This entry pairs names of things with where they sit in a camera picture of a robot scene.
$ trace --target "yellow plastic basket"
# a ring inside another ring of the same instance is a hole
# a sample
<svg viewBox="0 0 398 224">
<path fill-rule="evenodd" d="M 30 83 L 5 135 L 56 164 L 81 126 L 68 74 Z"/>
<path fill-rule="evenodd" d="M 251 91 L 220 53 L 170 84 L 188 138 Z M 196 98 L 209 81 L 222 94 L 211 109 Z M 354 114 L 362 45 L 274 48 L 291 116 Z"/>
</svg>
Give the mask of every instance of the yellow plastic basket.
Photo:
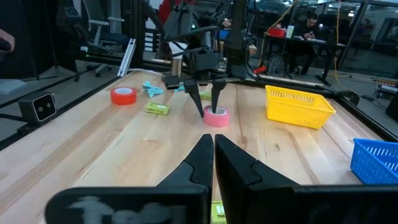
<svg viewBox="0 0 398 224">
<path fill-rule="evenodd" d="M 321 128 L 336 113 L 323 96 L 266 86 L 267 117 L 274 121 Z"/>
</svg>

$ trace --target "black metal frame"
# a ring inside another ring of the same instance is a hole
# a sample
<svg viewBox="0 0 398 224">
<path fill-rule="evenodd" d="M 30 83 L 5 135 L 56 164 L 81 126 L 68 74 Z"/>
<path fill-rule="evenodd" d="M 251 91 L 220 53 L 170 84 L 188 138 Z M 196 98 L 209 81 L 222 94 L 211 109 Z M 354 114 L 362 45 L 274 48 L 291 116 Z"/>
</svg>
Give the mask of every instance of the black metal frame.
<svg viewBox="0 0 398 224">
<path fill-rule="evenodd" d="M 368 1 L 351 1 L 351 2 L 361 2 L 365 3 L 365 6 L 367 4 L 378 4 L 378 5 L 385 5 L 386 2 L 368 2 Z M 131 30 L 127 30 L 127 32 L 130 34 L 132 38 L 135 38 L 137 40 L 137 47 L 136 47 L 136 52 L 134 54 L 134 58 L 131 63 L 131 67 L 140 67 L 144 69 L 151 69 L 159 72 L 166 72 L 170 70 L 170 65 L 159 63 L 159 62 L 151 62 L 151 61 L 145 61 L 143 59 L 143 50 L 144 50 L 144 33 L 145 33 L 145 20 L 144 20 L 144 15 L 142 14 L 142 5 L 140 4 L 140 1 L 131 1 L 130 5 L 131 9 L 133 9 L 133 13 L 130 13 L 130 21 L 133 21 L 134 26 L 131 27 Z M 81 103 L 82 101 L 86 100 L 90 96 L 94 95 L 95 93 L 99 92 L 103 88 L 107 87 L 111 83 L 115 82 L 116 80 L 119 80 L 118 77 L 115 77 L 114 79 L 110 80 L 107 83 L 104 83 L 103 85 L 99 86 L 98 88 L 95 88 L 94 90 L 91 90 L 90 92 L 84 94 L 83 96 L 77 98 L 73 102 L 65 105 L 63 108 L 60 108 L 58 110 L 57 115 L 54 117 L 56 118 L 57 116 L 63 114 L 70 108 L 76 106 L 77 104 Z M 47 86 L 46 88 L 43 88 L 41 90 L 45 90 L 47 88 L 50 88 L 52 86 L 58 85 L 62 82 L 57 82 L 54 83 L 51 86 Z M 370 118 L 368 115 L 366 115 L 364 112 L 359 110 L 354 104 L 352 104 L 349 100 L 347 100 L 345 97 L 341 95 L 337 95 L 333 90 L 330 90 L 328 88 L 323 88 L 322 86 L 313 86 L 313 85 L 306 85 L 306 84 L 301 84 L 301 83 L 293 83 L 293 82 L 288 82 L 288 81 L 283 81 L 283 80 L 266 80 L 263 79 L 261 81 L 255 81 L 255 80 L 250 80 L 247 79 L 243 82 L 237 82 L 236 84 L 240 85 L 248 85 L 248 86 L 255 86 L 259 88 L 264 88 L 266 85 L 273 85 L 273 86 L 279 86 L 282 88 L 290 88 L 293 90 L 300 90 L 300 91 L 307 91 L 310 93 L 316 93 L 324 96 L 325 98 L 331 98 L 334 99 L 337 103 L 339 103 L 344 109 L 349 111 L 353 116 L 358 118 L 361 122 L 363 122 L 368 128 L 370 128 L 372 131 L 374 131 L 377 135 L 379 135 L 381 138 L 383 138 L 386 141 L 394 141 L 398 142 L 398 136 L 396 136 L 394 133 L 390 132 L 383 126 L 381 126 L 378 122 L 376 122 L 374 119 Z M 6 104 L 0 105 L 0 108 L 10 105 L 11 103 L 15 103 L 18 101 L 18 99 L 15 99 L 13 101 L 10 101 Z M 26 124 L 23 127 L 18 129 L 18 132 L 13 134 L 12 136 L 8 137 L 5 140 L 0 141 L 0 150 L 8 147 L 12 143 L 20 140 L 27 134 L 31 133 L 32 131 L 36 130 L 39 128 L 41 125 L 33 125 L 33 124 Z"/>
</svg>

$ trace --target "box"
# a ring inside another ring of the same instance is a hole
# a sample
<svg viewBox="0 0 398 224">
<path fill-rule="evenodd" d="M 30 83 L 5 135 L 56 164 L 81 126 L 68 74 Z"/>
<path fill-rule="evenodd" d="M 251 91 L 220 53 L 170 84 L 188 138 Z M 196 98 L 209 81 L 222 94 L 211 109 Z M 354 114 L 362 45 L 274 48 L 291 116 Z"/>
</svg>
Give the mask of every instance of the box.
<svg viewBox="0 0 398 224">
<path fill-rule="evenodd" d="M 212 201 L 211 222 L 212 224 L 226 224 L 223 201 Z"/>
</svg>

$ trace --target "pink tape roll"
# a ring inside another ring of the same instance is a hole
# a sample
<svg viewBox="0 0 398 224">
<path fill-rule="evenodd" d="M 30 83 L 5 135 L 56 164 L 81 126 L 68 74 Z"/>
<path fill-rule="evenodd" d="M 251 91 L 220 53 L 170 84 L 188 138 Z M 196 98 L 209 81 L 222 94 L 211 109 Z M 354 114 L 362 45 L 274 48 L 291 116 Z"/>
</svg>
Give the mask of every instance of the pink tape roll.
<svg viewBox="0 0 398 224">
<path fill-rule="evenodd" d="M 206 106 L 203 110 L 205 112 L 205 124 L 216 128 L 222 128 L 229 125 L 229 112 L 222 106 L 217 106 L 215 114 L 213 113 L 211 106 Z"/>
</svg>

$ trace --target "red tape roll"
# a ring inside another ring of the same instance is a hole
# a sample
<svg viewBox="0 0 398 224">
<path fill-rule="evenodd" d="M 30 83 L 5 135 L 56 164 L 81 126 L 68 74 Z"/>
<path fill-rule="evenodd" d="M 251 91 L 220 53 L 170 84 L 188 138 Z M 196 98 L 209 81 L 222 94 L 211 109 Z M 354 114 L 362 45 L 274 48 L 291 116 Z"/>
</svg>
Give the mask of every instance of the red tape roll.
<svg viewBox="0 0 398 224">
<path fill-rule="evenodd" d="M 137 90 L 130 87 L 113 88 L 111 100 L 116 105 L 131 105 L 137 101 Z"/>
<path fill-rule="evenodd" d="M 217 107 L 216 113 L 213 113 L 211 106 L 206 106 L 205 109 L 203 109 L 203 112 L 205 113 L 205 124 L 216 128 L 222 128 L 229 125 L 229 112 L 222 106 Z"/>
</svg>

